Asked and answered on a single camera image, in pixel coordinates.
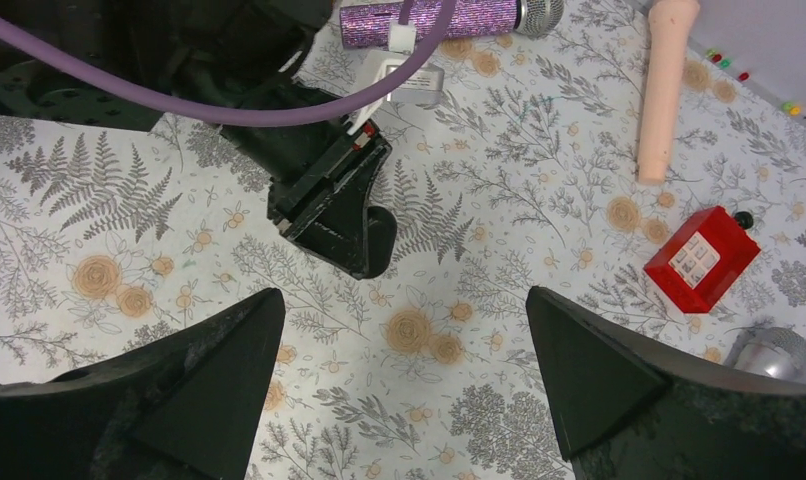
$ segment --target silver microphone head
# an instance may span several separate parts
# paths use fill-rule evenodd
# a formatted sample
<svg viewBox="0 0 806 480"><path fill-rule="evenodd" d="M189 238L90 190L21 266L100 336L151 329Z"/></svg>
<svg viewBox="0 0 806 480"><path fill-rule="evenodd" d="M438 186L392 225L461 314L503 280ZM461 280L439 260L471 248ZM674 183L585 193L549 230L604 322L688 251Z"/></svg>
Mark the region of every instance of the silver microphone head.
<svg viewBox="0 0 806 480"><path fill-rule="evenodd" d="M519 3L515 31L534 38L553 31L565 11L565 0L519 0Z"/></svg>
<svg viewBox="0 0 806 480"><path fill-rule="evenodd" d="M792 380L806 362L806 339L788 328L769 328L759 332L742 349L736 370L767 377Z"/></svg>

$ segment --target fern leaf print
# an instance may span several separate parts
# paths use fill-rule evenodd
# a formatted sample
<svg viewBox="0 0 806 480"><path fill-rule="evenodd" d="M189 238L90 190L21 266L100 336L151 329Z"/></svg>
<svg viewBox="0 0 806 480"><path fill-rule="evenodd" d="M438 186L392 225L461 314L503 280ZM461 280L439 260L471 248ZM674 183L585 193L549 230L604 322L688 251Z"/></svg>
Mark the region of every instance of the fern leaf print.
<svg viewBox="0 0 806 480"><path fill-rule="evenodd" d="M124 173L105 131L93 149L83 133L68 155L61 137L48 157L38 147L34 154L25 152L6 166L21 174L21 181L30 185L30 194L40 195L40 205L51 204L48 213L62 217L62 230L87 224L82 234L85 240L113 230L134 230L136 242L149 230L161 239L170 229L170 214L182 197L179 193L165 198L171 168L150 184L150 172L135 145L131 165Z"/></svg>

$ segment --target gray metal object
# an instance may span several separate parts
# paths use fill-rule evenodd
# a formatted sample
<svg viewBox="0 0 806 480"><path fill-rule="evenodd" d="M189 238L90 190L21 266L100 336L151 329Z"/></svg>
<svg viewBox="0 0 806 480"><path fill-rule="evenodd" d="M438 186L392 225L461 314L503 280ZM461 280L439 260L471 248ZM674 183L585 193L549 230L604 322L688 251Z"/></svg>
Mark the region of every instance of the gray metal object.
<svg viewBox="0 0 806 480"><path fill-rule="evenodd" d="M515 31L530 37L544 37L554 28L565 11L564 0L520 0Z"/></svg>
<svg viewBox="0 0 806 480"><path fill-rule="evenodd" d="M397 67L389 66L386 75ZM415 105L437 105L441 102L444 89L444 69L435 65L424 65L396 90L388 94L389 102L414 103Z"/></svg>
<svg viewBox="0 0 806 480"><path fill-rule="evenodd" d="M806 362L806 340L788 328L759 332L742 349L736 370L766 377L791 380L800 375Z"/></svg>

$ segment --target black knob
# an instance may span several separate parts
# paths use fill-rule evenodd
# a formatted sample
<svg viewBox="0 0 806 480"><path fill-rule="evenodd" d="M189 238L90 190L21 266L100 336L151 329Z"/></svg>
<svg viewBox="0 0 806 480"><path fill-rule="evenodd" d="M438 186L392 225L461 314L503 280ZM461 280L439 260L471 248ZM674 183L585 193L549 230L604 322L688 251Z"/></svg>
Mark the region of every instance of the black knob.
<svg viewBox="0 0 806 480"><path fill-rule="evenodd" d="M733 219L744 230L753 227L753 215L751 215L750 212L736 212L736 214L733 215Z"/></svg>

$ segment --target purple glitter microphone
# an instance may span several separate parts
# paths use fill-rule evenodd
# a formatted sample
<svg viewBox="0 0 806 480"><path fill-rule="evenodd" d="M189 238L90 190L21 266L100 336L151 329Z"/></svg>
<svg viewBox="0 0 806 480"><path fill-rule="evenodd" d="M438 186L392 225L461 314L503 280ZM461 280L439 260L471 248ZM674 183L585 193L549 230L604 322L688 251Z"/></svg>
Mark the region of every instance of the purple glitter microphone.
<svg viewBox="0 0 806 480"><path fill-rule="evenodd" d="M400 3L356 5L341 9L341 40L345 48L388 44L388 29L400 16ZM421 40L435 22L441 2L415 0L409 21ZM559 23L564 0L457 0L447 38L500 35L513 30L532 37L550 33Z"/></svg>

